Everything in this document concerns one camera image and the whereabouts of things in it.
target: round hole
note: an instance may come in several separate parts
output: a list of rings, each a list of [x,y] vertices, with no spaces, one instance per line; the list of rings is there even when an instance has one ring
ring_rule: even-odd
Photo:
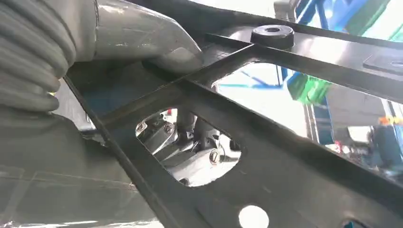
[[[179,180],[179,182],[182,183],[184,186],[188,186],[190,184],[189,179],[187,178],[182,178]]]
[[[394,67],[403,67],[403,62],[402,61],[395,61],[395,62],[392,62],[391,64]]]
[[[279,28],[267,28],[266,29],[266,32],[278,32],[278,31],[280,31]]]
[[[260,207],[249,205],[239,213],[240,226],[242,228],[267,228],[269,227],[269,217]]]

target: metal bolt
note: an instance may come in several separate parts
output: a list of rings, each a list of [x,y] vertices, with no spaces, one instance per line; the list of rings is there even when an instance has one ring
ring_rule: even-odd
[[[142,132],[145,128],[146,128],[145,123],[144,123],[144,122],[141,122],[141,123],[139,123],[138,126],[137,126],[137,131],[138,131],[138,132]]]
[[[220,153],[217,150],[212,150],[210,152],[210,162],[215,165],[220,162]]]
[[[165,124],[165,126],[164,126],[165,133],[172,134],[174,130],[175,130],[175,127],[173,126],[172,123],[166,123]]]

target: cutout hole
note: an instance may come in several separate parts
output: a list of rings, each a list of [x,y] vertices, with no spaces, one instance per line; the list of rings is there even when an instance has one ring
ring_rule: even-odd
[[[368,228],[363,223],[356,220],[348,220],[343,223],[342,228]]]
[[[278,31],[280,31],[279,28],[267,28],[266,29],[266,32],[278,32]]]
[[[144,119],[136,136],[178,182],[189,187],[220,178],[241,155],[238,143],[183,109]]]
[[[269,216],[262,208],[248,205],[240,210],[239,222],[242,228],[268,228]]]

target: black rubber grommet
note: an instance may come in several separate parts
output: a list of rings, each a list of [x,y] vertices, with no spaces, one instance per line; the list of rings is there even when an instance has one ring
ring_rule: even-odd
[[[285,25],[264,25],[252,31],[250,41],[267,47],[288,49],[294,46],[294,30]]]

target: gray exhaust pipe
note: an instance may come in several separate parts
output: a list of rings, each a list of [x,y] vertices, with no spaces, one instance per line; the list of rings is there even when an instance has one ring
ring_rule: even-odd
[[[148,59],[187,74],[201,50],[173,19],[123,0],[0,2],[0,105],[52,111],[49,92],[76,61]]]

